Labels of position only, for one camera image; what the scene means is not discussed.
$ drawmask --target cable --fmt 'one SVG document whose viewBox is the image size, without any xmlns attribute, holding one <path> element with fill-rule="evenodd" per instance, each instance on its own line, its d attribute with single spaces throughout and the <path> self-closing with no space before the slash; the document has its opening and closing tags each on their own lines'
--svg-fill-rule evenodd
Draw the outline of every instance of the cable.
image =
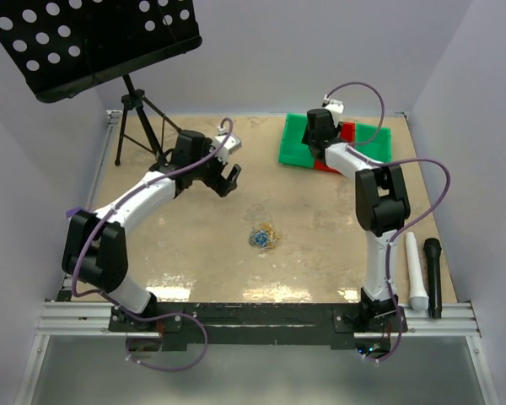
<svg viewBox="0 0 506 405">
<path fill-rule="evenodd" d="M 444 189 L 440 193 L 439 198 L 437 198 L 437 200 L 431 205 L 431 207 L 429 207 L 429 209 L 427 209 L 424 213 L 422 213 L 421 215 L 419 215 L 417 218 L 415 218 L 414 220 L 412 220 L 408 224 L 404 225 L 401 229 L 397 230 L 392 235 L 392 237 L 388 240 L 388 246 L 386 247 L 386 256 L 385 256 L 385 260 L 386 260 L 386 264 L 385 264 L 386 274 L 385 274 L 385 276 L 386 276 L 386 285 L 388 286 L 388 292 L 390 294 L 391 301 L 392 301 L 392 303 L 394 304 L 394 306 L 396 308 L 396 316 L 397 316 L 397 320 L 398 320 L 398 322 L 397 322 L 397 324 L 398 324 L 398 332 L 397 332 L 396 343 L 394 343 L 394 346 L 391 348 L 390 352 L 388 352 L 387 354 L 385 354 L 384 356 L 382 356 L 379 359 L 371 359 L 371 358 L 367 358 L 366 357 L 366 359 L 371 359 L 371 360 L 375 361 L 376 363 L 379 363 L 381 361 L 386 361 L 387 359 L 389 359 L 396 352 L 397 348 L 399 348 L 399 345 L 401 343 L 401 337 L 402 337 L 402 334 L 403 334 L 403 314 L 401 313 L 401 308 L 399 307 L 399 305 L 397 303 L 396 295 L 394 294 L 394 290 L 391 287 L 391 276 L 390 276 L 391 247 L 392 247 L 394 241 L 403 232 L 405 232 L 406 230 L 408 230 L 409 228 L 411 228 L 412 226 L 414 226 L 415 224 L 417 224 L 418 222 L 420 222 L 422 219 L 424 219 L 425 217 L 427 217 L 430 213 L 432 213 L 439 206 L 439 204 L 444 200 L 444 198 L 446 197 L 446 194 L 448 193 L 449 185 L 451 183 L 451 175 L 449 173 L 448 168 L 444 164 L 442 164 L 441 162 L 439 162 L 436 159 L 410 158 L 410 159 L 396 160 L 396 161 L 389 162 L 389 163 L 382 163 L 382 162 L 379 162 L 377 160 L 370 159 L 367 156 L 365 156 L 364 154 L 360 154 L 354 148 L 354 146 L 355 145 L 365 145 L 367 143 L 373 142 L 373 140 L 376 138 L 376 136 L 380 132 L 380 129 L 382 128 L 382 123 L 383 123 L 383 121 L 385 119 L 385 102 L 384 102 L 382 96 L 380 95 L 379 91 L 375 87 L 373 87 L 372 85 L 370 85 L 370 84 L 367 84 L 367 83 L 364 83 L 364 82 L 348 82 L 348 83 L 344 83 L 344 84 L 341 84 L 341 85 L 335 87 L 332 91 L 330 91 L 330 93 L 327 94 L 326 97 L 330 98 L 330 96 L 332 94 L 334 94 L 337 90 L 342 89 L 343 87 L 347 87 L 347 86 L 355 85 L 355 84 L 356 85 L 361 85 L 363 87 L 367 87 L 368 89 L 371 89 L 377 95 L 377 97 L 379 98 L 379 102 L 380 102 L 380 119 L 379 119 L 379 125 L 377 126 L 377 129 L 374 132 L 374 135 L 370 139 L 368 139 L 367 141 L 365 141 L 365 142 L 349 143 L 347 145 L 347 151 L 348 151 L 348 153 L 350 153 L 352 156 L 354 156 L 354 157 L 362 160 L 364 163 L 366 163 L 368 165 L 373 165 L 373 166 L 377 166 L 377 167 L 390 167 L 390 166 L 404 165 L 406 163 L 415 163 L 415 162 L 416 163 L 419 163 L 419 162 L 433 163 L 434 165 L 437 165 L 438 167 L 440 167 L 443 170 L 444 175 L 446 177 L 446 182 L 444 183 Z"/>
<path fill-rule="evenodd" d="M 97 225 L 95 225 L 94 229 L 92 229 L 92 232 L 90 232 L 90 235 L 88 236 L 87 240 L 84 242 L 83 249 L 81 249 L 80 254 L 78 255 L 77 262 L 75 263 L 75 268 L 73 269 L 73 276 L 72 276 L 72 286 L 71 286 L 72 295 L 74 297 L 84 297 L 84 296 L 89 295 L 89 294 L 100 294 L 101 296 L 103 296 L 104 298 L 106 298 L 109 302 L 112 302 L 114 305 L 119 305 L 120 306 L 120 304 L 117 303 L 116 301 L 114 301 L 109 295 L 105 294 L 103 291 L 100 291 L 98 289 L 91 289 L 91 290 L 88 290 L 88 291 L 84 291 L 83 293 L 79 293 L 77 291 L 78 275 L 80 273 L 80 269 L 81 269 L 81 266 L 82 266 L 82 263 L 83 263 L 83 259 L 86 257 L 86 254 L 87 254 L 89 248 L 92 246 L 92 242 L 95 240 L 96 236 L 100 232 L 100 230 L 103 227 L 103 225 L 107 222 L 107 220 L 109 220 L 109 218 L 112 215 L 114 215 L 114 213 L 118 209 L 120 209 L 120 207 L 126 201 L 128 201 L 133 196 L 137 195 L 140 191 L 142 191 L 146 187 L 152 186 L 154 183 L 157 183 L 158 181 L 162 181 L 163 179 L 166 179 L 168 177 L 179 176 L 179 175 L 182 175 L 184 173 L 187 173 L 188 171 L 191 171 L 191 170 L 199 167 L 200 165 L 204 165 L 210 159 L 212 159 L 223 148 L 223 146 L 227 143 L 227 141 L 229 140 L 229 138 L 230 138 L 230 136 L 232 134 L 232 131 L 233 131 L 233 128 L 234 128 L 233 121 L 230 118 L 225 117 L 221 121 L 220 127 L 222 127 L 225 124 L 225 122 L 227 122 L 229 124 L 229 130 L 227 131 L 227 135 L 225 135 L 225 138 L 223 139 L 223 141 L 212 152 L 210 152 L 209 154 L 207 154 L 204 158 L 199 159 L 197 162 L 192 163 L 191 165 L 188 165 L 186 167 L 182 167 L 182 168 L 180 168 L 178 170 L 174 170 L 174 171 L 172 171 L 170 173 L 167 173 L 165 175 L 160 175 L 158 177 L 155 177 L 152 180 L 147 181 L 145 184 L 143 184 L 143 185 L 141 185 L 141 186 L 139 186 L 137 188 L 134 188 L 134 189 L 130 190 L 124 197 L 122 197 L 115 204 L 115 206 L 112 209 L 109 210 L 108 213 L 106 213 L 103 216 L 103 218 L 100 219 L 100 221 L 97 223 Z M 160 316 L 153 316 L 151 318 L 142 318 L 139 315 L 130 312 L 127 308 L 122 308 L 122 310 L 124 312 L 126 312 L 131 318 L 135 319 L 136 321 L 141 321 L 141 322 L 158 321 L 160 319 L 168 318 L 170 316 L 184 316 L 185 318 L 188 318 L 188 319 L 191 319 L 192 321 L 194 321 L 201 328 L 202 334 L 204 335 L 204 349 L 202 350 L 201 354 L 199 355 L 199 357 L 196 360 L 194 360 L 193 362 L 191 362 L 191 363 L 189 363 L 189 364 L 187 364 L 185 366 L 176 367 L 176 368 L 166 368 L 166 367 L 159 367 L 159 366 L 154 366 L 154 365 L 151 365 L 151 364 L 146 364 L 144 362 L 141 362 L 139 364 L 145 365 L 146 367 L 152 368 L 154 370 L 179 371 L 179 370 L 185 370 L 187 368 L 190 368 L 190 367 L 196 365 L 204 357 L 204 354 L 207 351 L 207 345 L 208 345 L 207 332 L 206 332 L 206 329 L 204 328 L 204 326 L 196 318 L 194 318 L 193 316 L 189 316 L 187 314 L 182 314 L 182 313 L 175 313 L 175 314 L 164 314 L 164 315 L 160 315 Z"/>
</svg>

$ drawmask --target gray wall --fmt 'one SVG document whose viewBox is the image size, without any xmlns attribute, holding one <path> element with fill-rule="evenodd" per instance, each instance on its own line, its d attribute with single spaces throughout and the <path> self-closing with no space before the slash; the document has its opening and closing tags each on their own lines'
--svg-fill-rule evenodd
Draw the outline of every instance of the gray wall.
<svg viewBox="0 0 506 405">
<path fill-rule="evenodd" d="M 454 176 L 435 218 L 506 404 L 506 0 L 475 0 L 410 117 L 418 154 Z M 444 180 L 423 169 L 436 198 Z"/>
<path fill-rule="evenodd" d="M 0 404 L 13 403 L 43 299 L 59 288 L 65 211 L 87 200 L 105 127 L 94 90 L 41 104 L 0 46 Z"/>
<path fill-rule="evenodd" d="M 409 111 L 470 2 L 195 1 L 201 47 L 132 77 L 168 112 L 304 111 L 350 80 L 378 86 L 391 111 Z M 121 106 L 120 81 L 98 91 L 107 108 Z M 378 109 L 363 89 L 341 97 L 354 113 Z"/>
</svg>

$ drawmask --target table surface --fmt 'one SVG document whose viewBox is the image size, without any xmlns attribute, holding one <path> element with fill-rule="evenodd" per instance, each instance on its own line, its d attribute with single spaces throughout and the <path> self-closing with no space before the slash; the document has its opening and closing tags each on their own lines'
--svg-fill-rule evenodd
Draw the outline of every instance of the table surface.
<svg viewBox="0 0 506 405">
<path fill-rule="evenodd" d="M 231 156 L 231 163 L 243 169 L 238 189 L 221 198 L 198 183 L 158 208 L 128 236 L 131 275 L 159 300 L 356 302 L 365 280 L 366 241 L 354 213 L 353 183 L 342 175 L 279 164 L 285 116 L 232 118 L 243 142 Z M 213 137 L 221 116 L 172 119 Z M 150 121 L 160 133 L 161 119 L 152 116 Z M 345 121 L 377 123 L 376 118 Z M 385 127 L 392 132 L 393 159 L 414 157 L 405 118 L 387 117 Z M 135 116 L 128 117 L 126 133 L 148 144 Z M 173 147 L 176 132 L 169 125 L 165 136 L 165 149 Z M 121 166 L 115 167 L 117 138 L 105 162 L 96 207 L 132 187 L 153 163 L 150 153 L 125 140 Z M 413 219 L 429 207 L 429 200 L 419 166 L 404 165 L 403 171 Z M 272 251 L 248 243 L 251 228 L 265 221 L 282 235 Z M 439 237 L 433 216 L 412 230 L 419 246 L 428 237 Z M 401 242 L 396 285 L 401 302 L 407 302 L 409 281 Z M 456 302 L 444 255 L 441 278 L 443 301 Z"/>
</svg>

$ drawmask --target black music stand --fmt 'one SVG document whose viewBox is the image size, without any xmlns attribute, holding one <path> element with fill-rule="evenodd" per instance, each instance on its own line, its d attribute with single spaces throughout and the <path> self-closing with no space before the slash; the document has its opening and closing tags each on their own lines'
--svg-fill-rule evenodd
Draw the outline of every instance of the black music stand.
<svg viewBox="0 0 506 405">
<path fill-rule="evenodd" d="M 180 130 L 129 73 L 198 48 L 202 43 L 192 0 L 0 0 L 0 42 L 37 100 L 54 103 L 123 77 L 124 105 L 116 165 L 123 139 L 164 157 L 143 109 L 146 102 L 164 124 Z M 135 110 L 150 148 L 125 134 Z"/>
</svg>

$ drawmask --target black tripod stand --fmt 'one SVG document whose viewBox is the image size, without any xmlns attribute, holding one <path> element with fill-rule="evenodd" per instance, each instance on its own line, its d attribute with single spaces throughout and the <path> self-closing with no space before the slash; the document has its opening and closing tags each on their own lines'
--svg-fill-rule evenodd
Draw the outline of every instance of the black tripod stand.
<svg viewBox="0 0 506 405">
<path fill-rule="evenodd" d="M 135 89 L 133 86 L 132 78 L 129 77 L 129 74 L 123 76 L 123 79 L 126 83 L 128 94 L 124 95 L 121 98 L 121 103 L 124 105 L 124 108 L 122 110 L 120 137 L 118 139 L 118 149 L 116 150 L 115 165 L 120 165 L 121 148 L 124 144 L 124 138 L 129 139 L 136 145 L 152 153 L 155 156 L 155 159 L 159 160 L 161 157 L 164 157 L 163 140 L 165 134 L 165 123 L 168 122 L 177 132 L 180 132 L 181 128 L 174 124 L 164 112 L 162 112 L 152 103 L 152 101 L 146 98 L 144 95 L 144 90 Z M 146 112 L 144 112 L 144 103 L 148 104 L 152 110 L 154 110 L 159 116 L 161 116 L 161 118 L 163 118 L 163 126 L 161 127 L 161 143 L 158 141 L 155 132 L 150 125 L 150 121 L 146 116 Z M 146 138 L 148 138 L 148 142 L 150 143 L 150 148 L 126 135 L 127 112 L 131 110 L 135 110 L 137 112 L 138 118 L 141 121 L 141 125 L 143 126 L 144 133 L 146 134 Z"/>
</svg>

